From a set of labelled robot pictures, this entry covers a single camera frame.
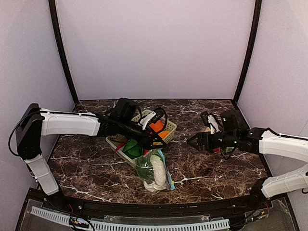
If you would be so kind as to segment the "beige perforated plastic basket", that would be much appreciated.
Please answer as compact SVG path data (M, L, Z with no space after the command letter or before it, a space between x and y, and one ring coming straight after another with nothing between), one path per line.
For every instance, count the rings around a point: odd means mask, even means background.
M177 125L171 121L167 121L167 126L165 127L164 130L168 130L170 131L170 133L168 134L168 136L165 138L165 141L167 144L169 144L175 135L175 131L176 131ZM128 138L136 138L138 141L141 141L141 136L142 135L149 135L150 133L147 131L141 131L142 128L137 129L137 126L134 127L133 131L130 132L128 134ZM108 136L107 138L105 138L106 141L109 143L111 149L114 151L116 149L116 147L119 145L119 142L124 141L126 139L126 136L121 135L121 134L117 134L114 136ZM126 156L123 152L122 152L121 148L119 151L116 152L116 154L121 157L124 161L126 161L129 165L131 165L132 167L134 166L134 161L133 159L130 159L128 156Z

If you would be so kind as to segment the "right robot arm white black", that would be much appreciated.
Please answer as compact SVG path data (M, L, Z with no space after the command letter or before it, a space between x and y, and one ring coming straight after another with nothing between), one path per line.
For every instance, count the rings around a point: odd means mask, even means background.
M201 113L201 118L209 131L198 132L187 140L196 150L213 152L216 149L225 159L238 149L251 154L277 155L300 161L308 161L308 139L277 133L270 128L248 129L239 110L228 110L220 115L220 120L211 113ZM251 195L271 198L279 194L301 190L307 193L308 166L276 176L259 179L252 187Z

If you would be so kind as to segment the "spare clear zip bag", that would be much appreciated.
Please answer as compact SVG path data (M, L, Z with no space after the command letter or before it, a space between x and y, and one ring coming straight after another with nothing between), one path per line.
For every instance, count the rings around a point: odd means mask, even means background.
M148 192L154 194L176 189L161 149L153 149L146 155L133 159L132 163Z

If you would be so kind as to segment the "clear zip bag blue zipper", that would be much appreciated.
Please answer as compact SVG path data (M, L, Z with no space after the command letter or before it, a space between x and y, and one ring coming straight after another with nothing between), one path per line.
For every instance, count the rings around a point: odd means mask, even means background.
M221 147L220 154L231 155L236 150L236 147Z

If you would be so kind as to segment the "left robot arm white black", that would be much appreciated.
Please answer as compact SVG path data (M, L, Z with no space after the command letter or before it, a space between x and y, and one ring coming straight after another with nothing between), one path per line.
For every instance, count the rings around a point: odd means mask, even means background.
M135 140L145 150L166 147L167 143L150 127L150 123L167 117L166 111L156 108L134 122L132 118L135 111L139 110L138 104L127 98L120 98L115 107L103 113L52 111L32 103L10 134L10 137L16 137L17 151L12 154L27 164L41 189L47 196L51 196L60 191L60 186L42 156L42 136L77 134L108 137L120 134L129 140Z

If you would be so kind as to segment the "dark green toy vegetable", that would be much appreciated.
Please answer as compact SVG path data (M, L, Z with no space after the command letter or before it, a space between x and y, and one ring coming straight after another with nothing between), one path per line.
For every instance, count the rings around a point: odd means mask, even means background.
M146 156L140 156L134 160L135 170L137 174L144 180L154 180L153 166L150 159Z

